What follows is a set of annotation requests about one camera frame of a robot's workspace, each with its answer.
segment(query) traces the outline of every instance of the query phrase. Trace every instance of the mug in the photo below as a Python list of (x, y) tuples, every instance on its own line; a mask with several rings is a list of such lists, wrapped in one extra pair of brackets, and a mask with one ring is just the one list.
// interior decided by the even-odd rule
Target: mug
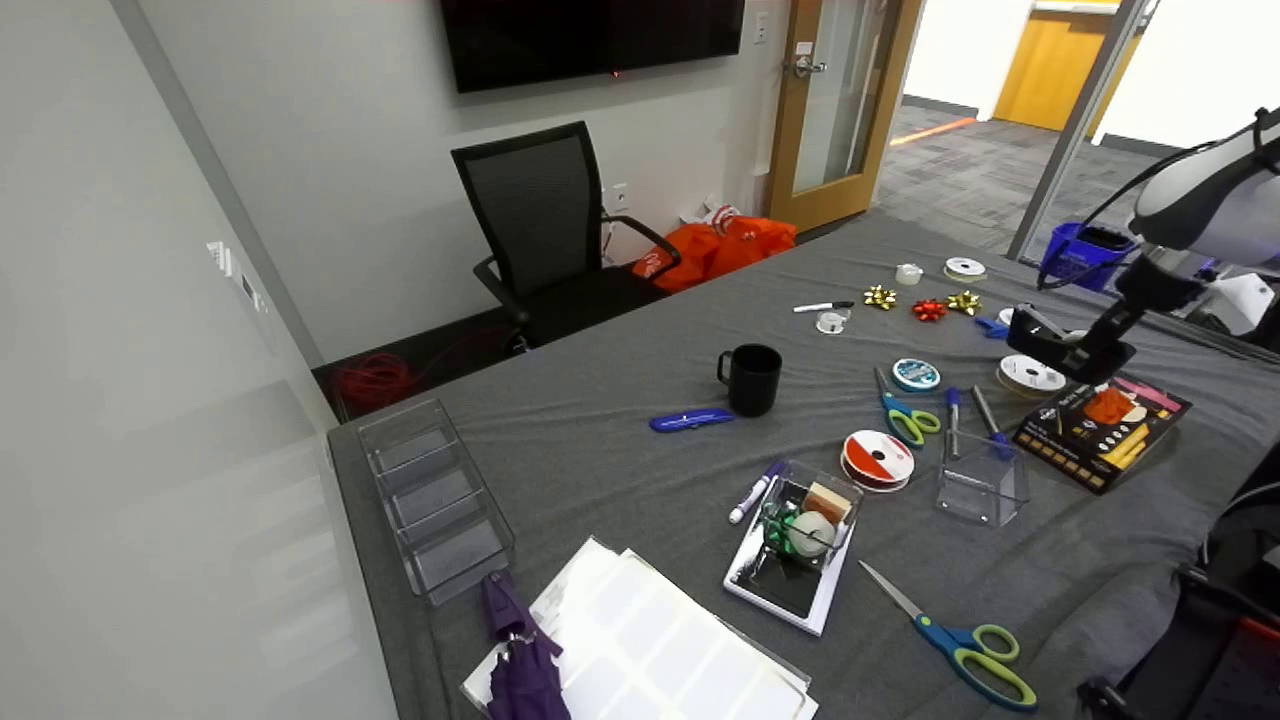
[(772, 408), (780, 372), (784, 356), (768, 344), (740, 344), (716, 360), (716, 380), (728, 384), (728, 408), (736, 416), (764, 416)]

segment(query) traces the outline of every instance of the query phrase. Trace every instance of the gray tablecloth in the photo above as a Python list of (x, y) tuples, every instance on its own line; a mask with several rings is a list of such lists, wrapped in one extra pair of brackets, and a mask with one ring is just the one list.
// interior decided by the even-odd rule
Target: gray tablecloth
[[(916, 296), (948, 296), (940, 276), (956, 244), (888, 216), (864, 216), (788, 256), (660, 300), (644, 312), (548, 344), (500, 368), (444, 384), (432, 396), (460, 428), (484, 484), (516, 540), (516, 584), (536, 596), (560, 564), (596, 536), (636, 548), (692, 600), (748, 632), (760, 648), (804, 668), (824, 716), (1000, 716), (908, 628), (888, 596), (848, 564), (820, 640), (748, 608), (720, 588), (740, 528), (724, 512), (768, 456), (836, 472), (852, 428), (880, 428), (872, 368), (912, 352), (944, 368), (948, 384), (984, 384), (1000, 420), (1036, 400), (992, 380), (1008, 356), (972, 320), (916, 324)], [(924, 264), (900, 308), (856, 308), (844, 336), (820, 336), (792, 304), (860, 296), (892, 284), (896, 264)], [(1104, 304), (1072, 292), (1032, 292), (1032, 272), (980, 256), (988, 312), (1036, 304), (1064, 324), (1088, 324)], [(720, 404), (712, 364), (736, 344), (784, 352), (780, 400), (760, 420), (656, 436), (648, 416)], [(1008, 528), (964, 524), (936, 508), (936, 480), (916, 476), (896, 496), (860, 504), (856, 560), (872, 560), (936, 620), (1000, 620), (1024, 640), (1016, 664), (1044, 700), (1044, 716), (1072, 716), (1084, 676), (1120, 680), (1168, 628), (1172, 568), (1188, 564), (1216, 512), (1276, 444), (1276, 364), (1216, 352), (1168, 332), (1136, 328), (1132, 376), (1188, 396), (1196, 408), (1108, 496), (1092, 496), (1024, 456), (1028, 504)], [(360, 424), (332, 432), (360, 564), (372, 588), (388, 672), (404, 716), (468, 716), (460, 676), (484, 656), (476, 596), (428, 612), (404, 588), (356, 444)]]

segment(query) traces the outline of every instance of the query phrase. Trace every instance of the purple object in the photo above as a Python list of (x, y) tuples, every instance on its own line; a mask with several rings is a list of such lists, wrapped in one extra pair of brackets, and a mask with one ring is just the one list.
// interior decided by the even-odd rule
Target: purple object
[(1104, 292), (1124, 256), (1136, 252), (1136, 240), (1088, 228), (1088, 224), (1060, 224), (1048, 236), (1044, 260), (1040, 260), (1040, 288), (1080, 284), (1092, 292)]
[(648, 428), (668, 436), (668, 432), (692, 432), (692, 428), (728, 424), (728, 420), (732, 420), (728, 408), (688, 408), (688, 412), (652, 416)]
[(560, 644), (528, 616), (504, 572), (484, 576), (484, 616), (496, 640), (504, 640), (492, 668), (492, 720), (568, 720), (560, 696)]
[(1008, 340), (1008, 324), (1000, 324), (1000, 320), (976, 316), (972, 324), (984, 332), (984, 340), (1000, 340), (1000, 344)]

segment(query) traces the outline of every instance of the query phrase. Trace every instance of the black office chair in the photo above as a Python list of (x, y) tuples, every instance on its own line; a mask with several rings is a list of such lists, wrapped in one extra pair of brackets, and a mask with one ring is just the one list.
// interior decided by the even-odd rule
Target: black office chair
[[(632, 216), (604, 216), (588, 124), (456, 148), (452, 164), (492, 248), (476, 280), (516, 320), (516, 344), (548, 344), (664, 296), (652, 280), (680, 252)], [(600, 268), (600, 224), (628, 224), (668, 260), (648, 280)]]

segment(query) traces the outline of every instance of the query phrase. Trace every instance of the disc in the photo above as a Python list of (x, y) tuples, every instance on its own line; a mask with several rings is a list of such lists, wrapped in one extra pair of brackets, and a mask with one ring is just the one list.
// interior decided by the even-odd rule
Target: disc
[(912, 480), (916, 456), (888, 432), (860, 428), (844, 436), (840, 468), (880, 492), (896, 492)]
[(980, 284), (988, 276), (988, 268), (972, 256), (948, 256), (948, 280), (956, 284)]
[(932, 388), (944, 384), (944, 372), (932, 368), (932, 364), (920, 360), (920, 356), (900, 356), (900, 360), (888, 364), (888, 372), (892, 372), (892, 380), (896, 380), (900, 388), (912, 388), (912, 392), (932, 392)]
[(1024, 392), (1064, 392), (1068, 388), (1068, 376), (1040, 364), (1036, 356), (1004, 356), (1000, 360), (1000, 376)]

